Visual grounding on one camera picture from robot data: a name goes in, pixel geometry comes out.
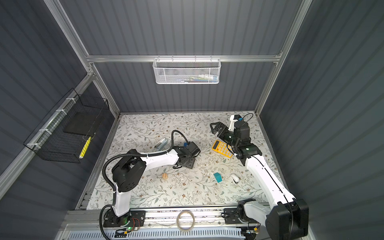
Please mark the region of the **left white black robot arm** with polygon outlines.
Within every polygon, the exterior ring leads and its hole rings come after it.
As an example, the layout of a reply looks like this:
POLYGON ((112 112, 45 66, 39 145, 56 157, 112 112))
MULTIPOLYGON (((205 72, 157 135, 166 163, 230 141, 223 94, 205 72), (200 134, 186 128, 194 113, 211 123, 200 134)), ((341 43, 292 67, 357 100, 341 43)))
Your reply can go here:
POLYGON ((171 147, 169 150, 150 154, 132 149, 109 159, 102 168, 102 176, 113 190, 113 203, 101 210, 100 225, 104 228, 133 226, 131 214, 132 190, 139 184, 145 172, 163 166, 193 168, 195 158, 201 150, 194 142, 185 146, 171 147))

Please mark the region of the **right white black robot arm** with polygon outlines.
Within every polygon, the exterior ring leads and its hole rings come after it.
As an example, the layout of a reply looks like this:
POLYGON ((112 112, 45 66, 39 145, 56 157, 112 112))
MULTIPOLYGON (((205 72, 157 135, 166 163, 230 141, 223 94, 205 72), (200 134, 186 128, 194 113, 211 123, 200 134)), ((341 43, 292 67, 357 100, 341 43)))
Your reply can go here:
POLYGON ((275 176, 260 149, 251 142, 248 123, 237 120, 227 127, 216 122, 211 123, 210 128, 214 135, 232 148, 235 157, 257 179, 270 206, 266 208, 251 199, 240 201, 239 218, 264 225, 272 240, 294 240, 307 236, 308 204, 296 199, 275 176))

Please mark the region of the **teal green block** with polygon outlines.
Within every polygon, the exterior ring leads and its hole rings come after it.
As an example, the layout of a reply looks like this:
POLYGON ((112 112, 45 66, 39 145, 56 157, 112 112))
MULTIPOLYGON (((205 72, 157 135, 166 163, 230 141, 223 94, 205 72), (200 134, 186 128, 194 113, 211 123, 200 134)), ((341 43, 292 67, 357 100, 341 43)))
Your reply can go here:
POLYGON ((221 176, 220 173, 214 173, 213 175, 214 175, 214 177, 215 177, 215 180, 216 180, 218 183, 220 183, 220 182, 223 181, 222 176, 221 176))

